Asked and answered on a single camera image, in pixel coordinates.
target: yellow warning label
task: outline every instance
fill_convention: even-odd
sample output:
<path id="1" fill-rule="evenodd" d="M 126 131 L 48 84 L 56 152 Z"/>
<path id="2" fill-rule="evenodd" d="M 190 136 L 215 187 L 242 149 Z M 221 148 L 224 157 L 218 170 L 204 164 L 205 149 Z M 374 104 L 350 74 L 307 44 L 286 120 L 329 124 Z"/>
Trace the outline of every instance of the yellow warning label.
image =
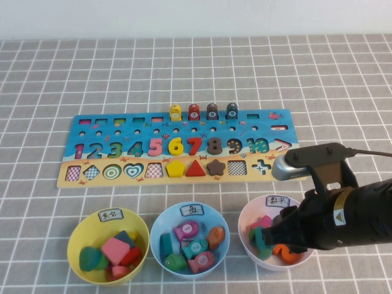
<path id="1" fill-rule="evenodd" d="M 336 216 L 336 219 L 337 219 L 338 221 L 342 221 L 342 213 L 339 213 L 339 214 Z"/>
<path id="2" fill-rule="evenodd" d="M 344 217 L 344 203 L 345 200 L 347 199 L 347 196 L 349 196 L 351 190 L 352 189 L 347 189 L 339 196 L 337 196 L 337 199 L 333 206 L 333 220 L 335 221 L 335 225 L 346 224 L 345 217 Z"/>

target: blue bowl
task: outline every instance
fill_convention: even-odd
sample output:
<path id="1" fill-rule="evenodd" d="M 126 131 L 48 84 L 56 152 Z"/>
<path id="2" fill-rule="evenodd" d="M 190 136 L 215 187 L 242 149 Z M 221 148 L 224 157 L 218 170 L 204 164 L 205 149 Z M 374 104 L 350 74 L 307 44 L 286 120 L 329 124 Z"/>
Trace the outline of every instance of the blue bowl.
<path id="1" fill-rule="evenodd" d="M 173 229 L 189 221 L 196 221 L 200 226 L 199 233 L 192 239 L 207 237 L 209 231 L 217 226 L 222 226 L 226 231 L 225 241 L 216 250 L 212 251 L 215 256 L 215 264 L 209 270 L 198 274 L 194 274 L 189 267 L 180 272 L 171 271 L 164 267 L 164 260 L 160 256 L 160 236 L 164 233 L 170 233 L 173 253 L 179 254 L 180 243 Z M 230 232 L 226 220 L 214 208 L 200 202 L 182 202 L 169 207 L 158 216 L 151 229 L 150 240 L 151 251 L 161 267 L 183 279 L 199 279 L 212 272 L 225 258 L 230 244 Z"/>

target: yellow bowl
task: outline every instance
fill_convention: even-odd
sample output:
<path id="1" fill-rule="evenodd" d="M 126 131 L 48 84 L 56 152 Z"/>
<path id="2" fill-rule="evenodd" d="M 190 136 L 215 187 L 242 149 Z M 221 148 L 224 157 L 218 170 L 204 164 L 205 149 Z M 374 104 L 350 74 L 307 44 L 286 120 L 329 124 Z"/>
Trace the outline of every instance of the yellow bowl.
<path id="1" fill-rule="evenodd" d="M 107 282 L 105 270 L 82 271 L 79 266 L 80 251 L 86 246 L 101 247 L 107 239 L 120 231 L 136 234 L 135 245 L 140 247 L 143 258 L 128 275 L 113 282 Z M 68 262 L 72 270 L 86 282 L 103 286 L 120 286 L 133 279 L 141 270 L 149 249 L 149 231 L 144 220 L 131 210 L 107 208 L 97 211 L 84 219 L 72 232 L 68 242 Z"/>

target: brown star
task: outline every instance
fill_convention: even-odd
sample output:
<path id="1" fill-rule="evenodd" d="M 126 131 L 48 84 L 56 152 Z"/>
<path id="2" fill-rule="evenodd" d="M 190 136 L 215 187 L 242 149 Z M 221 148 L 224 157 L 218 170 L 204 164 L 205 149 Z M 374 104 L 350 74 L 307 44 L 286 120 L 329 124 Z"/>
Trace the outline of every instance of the brown star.
<path id="1" fill-rule="evenodd" d="M 226 165 L 223 162 L 219 162 L 217 159 L 214 159 L 207 165 L 210 176 L 223 176 L 223 170 L 225 167 Z"/>

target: minus sign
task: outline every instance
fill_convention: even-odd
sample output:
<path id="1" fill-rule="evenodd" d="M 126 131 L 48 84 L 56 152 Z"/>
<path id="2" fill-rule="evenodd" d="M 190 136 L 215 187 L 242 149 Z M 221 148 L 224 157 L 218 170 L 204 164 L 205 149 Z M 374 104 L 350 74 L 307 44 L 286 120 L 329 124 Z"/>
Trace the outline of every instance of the minus sign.
<path id="1" fill-rule="evenodd" d="M 271 126 L 271 130 L 287 130 L 287 126 Z"/>

